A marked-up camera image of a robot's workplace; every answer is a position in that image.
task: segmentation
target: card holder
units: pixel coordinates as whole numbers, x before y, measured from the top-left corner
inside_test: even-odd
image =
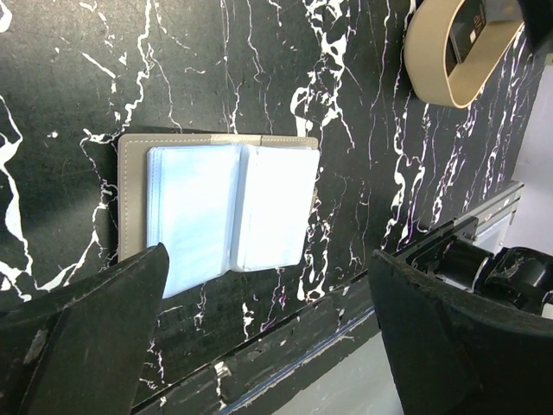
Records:
[[[158,208],[160,205],[149,207],[149,152],[157,148],[176,148],[176,147],[221,147],[228,144],[239,144],[261,146],[263,148],[297,148],[316,150],[318,141],[312,137],[283,137],[283,136],[256,136],[256,135],[236,135],[236,134],[125,134],[118,142],[118,259],[123,260],[145,249],[148,244],[147,233],[152,235],[156,231],[149,229],[147,220],[149,209]],[[152,176],[153,182],[159,181],[159,175]],[[317,189],[313,189],[313,183],[309,191],[311,207],[316,200]],[[230,267],[230,257],[228,256],[228,267]],[[175,267],[184,266],[173,265],[183,259],[172,255],[170,258],[171,270]],[[244,263],[244,266],[253,266],[251,263]],[[215,266],[209,272],[206,272],[207,279],[215,278],[220,275],[220,271],[215,270]],[[195,282],[186,282],[184,287],[190,288]],[[164,297],[170,297],[169,293],[176,293],[185,290],[181,287],[174,287],[168,283]]]

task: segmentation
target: beige leather cover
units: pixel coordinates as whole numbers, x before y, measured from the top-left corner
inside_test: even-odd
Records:
[[[175,145],[251,144],[268,147],[308,147],[312,137],[242,134],[125,134],[118,144],[119,261],[146,248],[146,156],[152,147]]]

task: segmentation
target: white floor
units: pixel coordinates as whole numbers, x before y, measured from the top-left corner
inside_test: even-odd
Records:
[[[525,183],[505,246],[527,246],[553,255],[553,66],[545,67],[532,108],[514,180]]]
[[[382,335],[299,392],[275,415],[403,415]]]

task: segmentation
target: beige oval band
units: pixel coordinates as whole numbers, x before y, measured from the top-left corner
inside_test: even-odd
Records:
[[[405,37],[407,73],[419,99],[466,108],[498,65],[523,27],[522,20],[488,23],[468,57],[446,72],[446,46],[457,10],[465,0],[424,0]]]

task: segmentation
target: black marble surface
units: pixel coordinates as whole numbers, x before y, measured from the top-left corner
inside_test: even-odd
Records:
[[[522,34],[469,108],[426,105],[402,66],[415,0],[1,0],[0,9],[0,307],[117,260],[122,133],[321,140],[303,262],[229,273],[166,300],[136,402],[305,303],[347,292],[373,249],[396,251],[500,189],[542,72]]]

